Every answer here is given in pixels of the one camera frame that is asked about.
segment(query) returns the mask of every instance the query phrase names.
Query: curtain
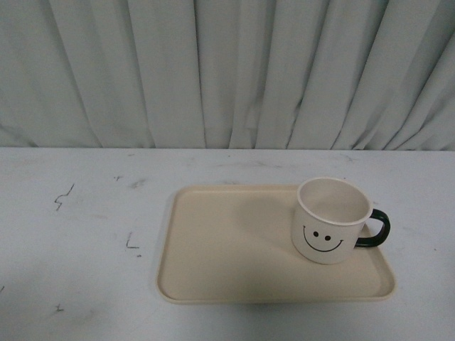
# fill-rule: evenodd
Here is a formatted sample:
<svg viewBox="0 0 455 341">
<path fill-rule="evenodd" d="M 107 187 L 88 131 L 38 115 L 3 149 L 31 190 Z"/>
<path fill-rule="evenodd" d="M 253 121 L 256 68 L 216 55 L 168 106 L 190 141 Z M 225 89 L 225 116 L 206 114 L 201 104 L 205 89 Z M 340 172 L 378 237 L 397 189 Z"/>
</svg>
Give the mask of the curtain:
<svg viewBox="0 0 455 341">
<path fill-rule="evenodd" d="M 0 146 L 455 150 L 455 0 L 0 0 Z"/>
</svg>

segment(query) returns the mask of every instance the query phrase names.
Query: mug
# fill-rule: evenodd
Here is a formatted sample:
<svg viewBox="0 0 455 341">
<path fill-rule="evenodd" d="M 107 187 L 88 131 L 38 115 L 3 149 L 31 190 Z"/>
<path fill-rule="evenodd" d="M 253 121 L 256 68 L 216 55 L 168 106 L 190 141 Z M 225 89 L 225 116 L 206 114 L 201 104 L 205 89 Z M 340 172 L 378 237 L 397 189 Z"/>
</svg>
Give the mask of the mug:
<svg viewBox="0 0 455 341">
<path fill-rule="evenodd" d="M 320 264 L 346 260 L 355 247 L 381 245 L 390 232 L 388 216 L 373 209 L 371 201 L 357 187 L 336 178 L 313 178 L 297 190 L 291 238 L 307 259 Z M 382 222 L 374 237 L 359 238 L 369 218 Z"/>
</svg>

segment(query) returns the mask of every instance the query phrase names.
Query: smiley face eyes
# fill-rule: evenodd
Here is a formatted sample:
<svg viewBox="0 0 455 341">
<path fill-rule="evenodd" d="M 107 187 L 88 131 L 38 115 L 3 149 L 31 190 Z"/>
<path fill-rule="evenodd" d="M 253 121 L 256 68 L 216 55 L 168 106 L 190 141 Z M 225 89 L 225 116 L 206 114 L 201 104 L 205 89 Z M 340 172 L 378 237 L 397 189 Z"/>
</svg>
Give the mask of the smiley face eyes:
<svg viewBox="0 0 455 341">
<path fill-rule="evenodd" d="M 313 232 L 313 235 L 314 235 L 316 238 L 319 237 L 319 233 L 318 233 L 317 231 Z M 324 239 L 328 242 L 330 239 L 332 239 L 332 237 L 326 236 Z"/>
</svg>

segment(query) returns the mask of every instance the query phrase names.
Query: tray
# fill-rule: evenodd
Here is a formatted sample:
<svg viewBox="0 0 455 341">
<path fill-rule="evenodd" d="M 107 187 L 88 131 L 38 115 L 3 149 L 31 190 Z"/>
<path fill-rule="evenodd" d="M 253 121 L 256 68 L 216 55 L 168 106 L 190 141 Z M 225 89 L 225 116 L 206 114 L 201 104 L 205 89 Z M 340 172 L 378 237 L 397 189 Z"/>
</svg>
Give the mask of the tray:
<svg viewBox="0 0 455 341">
<path fill-rule="evenodd" d="M 202 185 L 174 199 L 157 276 L 172 303 L 380 301 L 395 277 L 379 248 L 334 265 L 291 240 L 296 185 Z M 362 233 L 369 235 L 365 226 Z"/>
</svg>

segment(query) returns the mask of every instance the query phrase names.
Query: white table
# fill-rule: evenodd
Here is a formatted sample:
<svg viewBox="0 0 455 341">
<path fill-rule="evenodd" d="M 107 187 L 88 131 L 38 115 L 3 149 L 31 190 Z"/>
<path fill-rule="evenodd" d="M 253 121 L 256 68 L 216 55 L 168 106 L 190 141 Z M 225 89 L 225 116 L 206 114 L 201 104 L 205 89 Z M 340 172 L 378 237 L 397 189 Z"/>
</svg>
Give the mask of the white table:
<svg viewBox="0 0 455 341">
<path fill-rule="evenodd" d="M 318 175 L 357 184 L 390 216 L 380 248 L 394 296 L 274 305 L 160 296 L 177 190 Z M 0 186 L 0 340 L 454 338 L 455 153 L 0 148 Z"/>
</svg>

